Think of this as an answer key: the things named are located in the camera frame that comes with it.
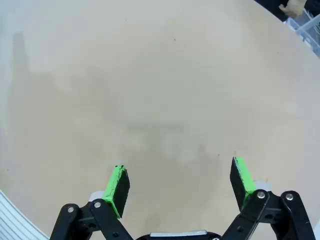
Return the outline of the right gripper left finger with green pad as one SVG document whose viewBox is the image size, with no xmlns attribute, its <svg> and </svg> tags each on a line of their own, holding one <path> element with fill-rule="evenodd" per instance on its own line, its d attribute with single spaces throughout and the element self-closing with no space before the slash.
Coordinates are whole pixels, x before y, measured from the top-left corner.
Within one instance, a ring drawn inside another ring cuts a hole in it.
<svg viewBox="0 0 320 240">
<path fill-rule="evenodd" d="M 127 169 L 116 165 L 102 197 L 88 201 L 83 207 L 65 204 L 56 219 L 51 240 L 89 240 L 93 232 L 101 232 L 106 240 L 131 240 L 119 221 L 123 216 L 130 189 Z"/>
</svg>

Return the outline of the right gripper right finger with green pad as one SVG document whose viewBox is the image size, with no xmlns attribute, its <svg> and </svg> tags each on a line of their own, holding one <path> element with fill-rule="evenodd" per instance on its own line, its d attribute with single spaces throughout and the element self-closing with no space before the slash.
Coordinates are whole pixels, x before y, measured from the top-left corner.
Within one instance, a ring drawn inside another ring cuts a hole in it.
<svg viewBox="0 0 320 240">
<path fill-rule="evenodd" d="M 257 188 L 241 157 L 233 157 L 230 182 L 239 214 L 223 240 L 248 240 L 258 224 L 269 224 L 278 240 L 313 240 L 315 234 L 300 195 L 289 190 L 280 196 Z"/>
</svg>

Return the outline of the person's left hand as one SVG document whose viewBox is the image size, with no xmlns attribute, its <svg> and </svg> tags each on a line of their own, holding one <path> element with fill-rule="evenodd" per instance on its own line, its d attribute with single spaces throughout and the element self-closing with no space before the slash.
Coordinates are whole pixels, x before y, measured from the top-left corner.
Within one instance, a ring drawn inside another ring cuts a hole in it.
<svg viewBox="0 0 320 240">
<path fill-rule="evenodd" d="M 290 18 L 297 18 L 304 12 L 306 0 L 289 0 L 284 6 L 280 4 L 279 9 Z"/>
</svg>

